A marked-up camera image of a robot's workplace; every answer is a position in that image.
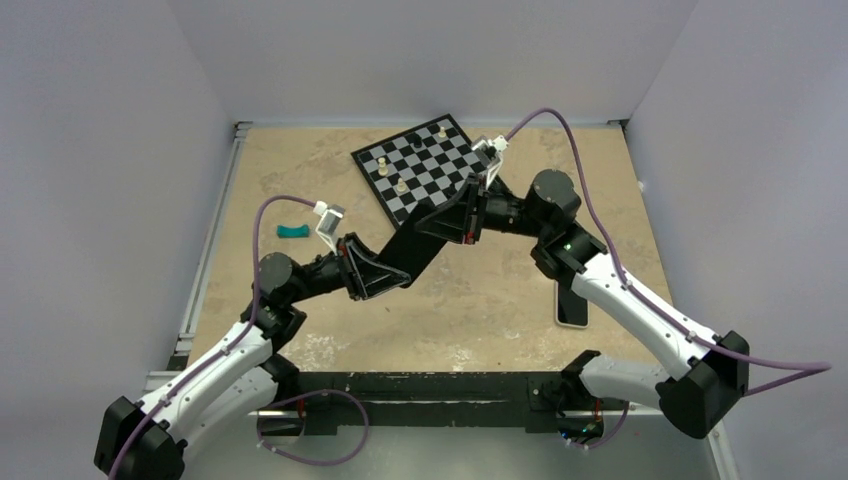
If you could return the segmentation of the phone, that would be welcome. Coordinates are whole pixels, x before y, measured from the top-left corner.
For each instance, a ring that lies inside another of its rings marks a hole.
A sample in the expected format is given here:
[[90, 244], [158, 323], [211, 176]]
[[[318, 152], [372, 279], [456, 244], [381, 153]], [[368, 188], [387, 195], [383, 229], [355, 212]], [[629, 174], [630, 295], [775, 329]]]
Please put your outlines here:
[[587, 328], [588, 302], [560, 283], [556, 284], [554, 293], [555, 324], [564, 328]]

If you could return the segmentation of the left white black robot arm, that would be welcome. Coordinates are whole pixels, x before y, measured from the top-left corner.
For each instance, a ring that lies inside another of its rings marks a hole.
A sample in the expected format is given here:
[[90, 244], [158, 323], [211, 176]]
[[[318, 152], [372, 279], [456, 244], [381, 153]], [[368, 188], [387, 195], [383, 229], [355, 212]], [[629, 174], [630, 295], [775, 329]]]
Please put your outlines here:
[[95, 467], [110, 479], [179, 479], [203, 443], [234, 418], [268, 404], [292, 405], [299, 370], [279, 351], [306, 319], [296, 303], [340, 289], [367, 300], [407, 288], [431, 260], [415, 247], [396, 234], [375, 253], [348, 234], [305, 265], [280, 252], [257, 260], [253, 298], [221, 340], [141, 399], [120, 397], [107, 407]]

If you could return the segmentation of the black phone case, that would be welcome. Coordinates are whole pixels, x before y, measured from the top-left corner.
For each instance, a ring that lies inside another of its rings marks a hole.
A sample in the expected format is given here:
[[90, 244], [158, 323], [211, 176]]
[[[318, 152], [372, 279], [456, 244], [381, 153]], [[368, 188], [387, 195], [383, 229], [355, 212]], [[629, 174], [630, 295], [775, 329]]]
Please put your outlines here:
[[435, 211], [436, 206], [431, 201], [419, 202], [378, 254], [380, 263], [409, 276], [401, 288], [409, 288], [447, 243], [444, 239], [415, 229], [418, 221]]

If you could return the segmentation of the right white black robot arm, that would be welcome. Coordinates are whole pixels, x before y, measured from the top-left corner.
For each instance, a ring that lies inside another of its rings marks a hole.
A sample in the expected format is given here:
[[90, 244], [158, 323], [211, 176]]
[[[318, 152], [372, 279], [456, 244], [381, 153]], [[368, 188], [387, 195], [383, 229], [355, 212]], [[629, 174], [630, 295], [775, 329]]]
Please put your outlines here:
[[581, 199], [566, 173], [538, 173], [523, 198], [484, 186], [472, 175], [447, 201], [417, 207], [414, 230], [458, 244], [475, 243], [485, 229], [536, 238], [531, 256], [541, 273], [606, 312], [658, 361], [586, 352], [563, 371], [564, 399], [576, 407], [596, 398], [635, 402], [661, 411], [682, 433], [705, 438], [747, 393], [748, 341], [686, 318], [617, 266], [611, 248], [577, 222]]

